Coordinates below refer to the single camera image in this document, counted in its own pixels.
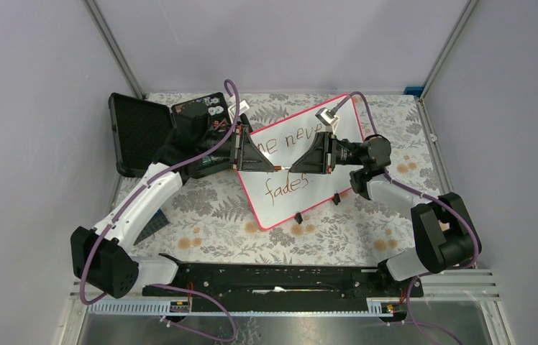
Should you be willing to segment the pink framed whiteboard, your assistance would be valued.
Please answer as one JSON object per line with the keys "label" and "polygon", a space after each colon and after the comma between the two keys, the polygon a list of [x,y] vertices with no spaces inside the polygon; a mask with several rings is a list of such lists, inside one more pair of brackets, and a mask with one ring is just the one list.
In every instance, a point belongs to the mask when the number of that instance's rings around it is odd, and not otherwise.
{"label": "pink framed whiteboard", "polygon": [[[340,95],[277,121],[251,134],[257,148],[276,166],[291,166],[308,148],[314,136],[324,129],[315,114],[323,107],[336,106],[346,95]],[[350,187],[352,166],[339,166],[328,175],[276,172],[237,173],[259,227],[268,230],[292,219],[334,194]]]}

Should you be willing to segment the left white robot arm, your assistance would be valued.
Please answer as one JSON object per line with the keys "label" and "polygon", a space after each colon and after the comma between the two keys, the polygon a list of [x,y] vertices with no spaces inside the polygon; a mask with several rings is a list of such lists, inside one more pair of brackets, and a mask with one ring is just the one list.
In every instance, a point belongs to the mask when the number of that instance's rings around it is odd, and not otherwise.
{"label": "left white robot arm", "polygon": [[218,141],[203,136],[207,150],[169,165],[163,155],[149,165],[136,187],[92,229],[77,228],[70,240],[73,269],[81,282],[79,298],[92,305],[105,296],[122,298],[135,287],[158,287],[169,295],[187,286],[185,273],[166,257],[130,257],[129,251],[156,211],[191,177],[186,168],[205,157],[226,157],[234,170],[272,173],[276,168],[252,143],[250,130],[240,121],[249,109],[246,101],[234,100],[231,126]]}

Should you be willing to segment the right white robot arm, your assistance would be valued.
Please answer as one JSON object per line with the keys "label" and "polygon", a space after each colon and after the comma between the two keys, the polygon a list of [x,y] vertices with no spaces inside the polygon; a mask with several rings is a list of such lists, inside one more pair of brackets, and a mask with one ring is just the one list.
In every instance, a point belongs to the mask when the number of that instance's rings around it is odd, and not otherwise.
{"label": "right white robot arm", "polygon": [[366,137],[364,142],[351,142],[333,133],[319,132],[289,170],[328,175],[338,165],[352,165],[352,191],[411,221],[414,247],[378,265],[379,291],[394,296],[410,278],[469,268],[477,260],[481,245],[458,194],[432,196],[412,188],[389,174],[390,164],[391,143],[379,134]]}

